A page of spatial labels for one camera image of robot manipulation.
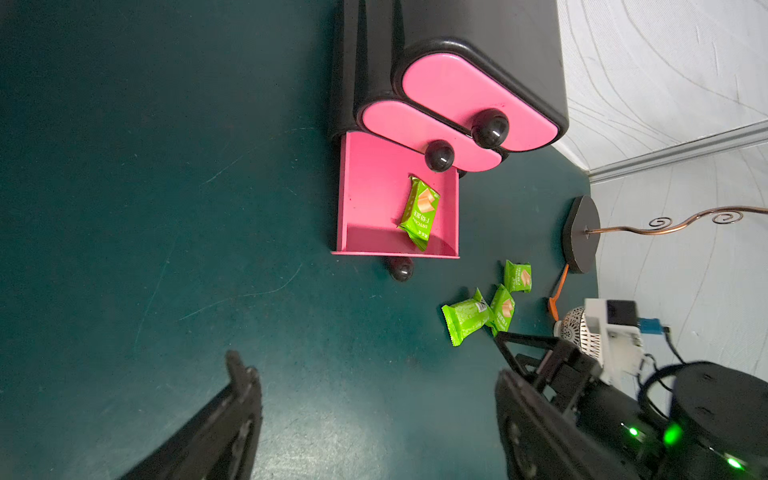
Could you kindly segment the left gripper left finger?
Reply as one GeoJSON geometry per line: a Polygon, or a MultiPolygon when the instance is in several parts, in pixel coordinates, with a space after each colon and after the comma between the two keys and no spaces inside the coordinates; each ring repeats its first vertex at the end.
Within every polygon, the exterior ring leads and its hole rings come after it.
{"type": "Polygon", "coordinates": [[[263,422],[258,371],[229,350],[229,384],[124,479],[249,479],[263,422]]]}

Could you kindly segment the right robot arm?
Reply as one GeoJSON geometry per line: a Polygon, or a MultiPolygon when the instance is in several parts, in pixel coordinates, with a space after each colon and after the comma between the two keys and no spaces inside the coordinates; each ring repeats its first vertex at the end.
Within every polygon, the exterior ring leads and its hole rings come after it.
{"type": "Polygon", "coordinates": [[[767,384],[697,361],[652,374],[635,398],[562,339],[502,332],[495,386],[511,479],[764,479],[767,384]]]}

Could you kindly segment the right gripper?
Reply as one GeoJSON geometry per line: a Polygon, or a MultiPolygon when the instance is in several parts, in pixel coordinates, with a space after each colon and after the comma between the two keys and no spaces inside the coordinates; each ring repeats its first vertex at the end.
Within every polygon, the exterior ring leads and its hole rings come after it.
{"type": "Polygon", "coordinates": [[[508,366],[519,375],[527,375],[540,393],[547,387],[554,391],[550,404],[559,412],[575,408],[587,386],[602,373],[599,362],[583,353],[575,344],[556,337],[498,332],[494,343],[508,366]],[[514,354],[509,344],[544,351],[540,360],[525,354],[514,354]]]}

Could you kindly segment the green cookie packet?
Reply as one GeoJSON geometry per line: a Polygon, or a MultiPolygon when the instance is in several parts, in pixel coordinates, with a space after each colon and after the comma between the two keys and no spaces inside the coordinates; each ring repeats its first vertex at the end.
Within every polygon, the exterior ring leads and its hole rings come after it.
{"type": "Polygon", "coordinates": [[[532,267],[528,263],[518,264],[507,260],[504,266],[503,284],[510,292],[528,293],[532,289],[532,267]]]}
{"type": "Polygon", "coordinates": [[[416,176],[410,176],[408,200],[398,228],[404,231],[411,242],[422,252],[428,248],[440,194],[416,176]]]}
{"type": "Polygon", "coordinates": [[[501,332],[508,332],[515,312],[515,301],[509,290],[499,284],[490,304],[488,326],[496,337],[501,332]]]}
{"type": "Polygon", "coordinates": [[[494,326],[493,313],[479,289],[466,300],[443,305],[441,313],[453,347],[460,346],[468,336],[483,327],[494,326]]]}

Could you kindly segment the black pink drawer cabinet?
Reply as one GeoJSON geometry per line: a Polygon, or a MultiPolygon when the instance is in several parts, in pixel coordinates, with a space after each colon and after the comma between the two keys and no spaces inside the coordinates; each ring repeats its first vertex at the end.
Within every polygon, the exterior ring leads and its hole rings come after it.
{"type": "Polygon", "coordinates": [[[554,1],[342,1],[330,139],[340,148],[336,253],[459,255],[459,179],[559,140],[569,116],[554,1]],[[398,228],[416,176],[440,194],[428,248],[398,228]]]}

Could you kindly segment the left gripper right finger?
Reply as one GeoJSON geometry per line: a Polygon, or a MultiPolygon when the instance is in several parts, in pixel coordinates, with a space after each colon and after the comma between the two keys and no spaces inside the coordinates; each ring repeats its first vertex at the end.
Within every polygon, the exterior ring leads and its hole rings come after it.
{"type": "Polygon", "coordinates": [[[526,380],[499,372],[494,396],[509,479],[636,479],[630,467],[591,440],[526,380]]]}

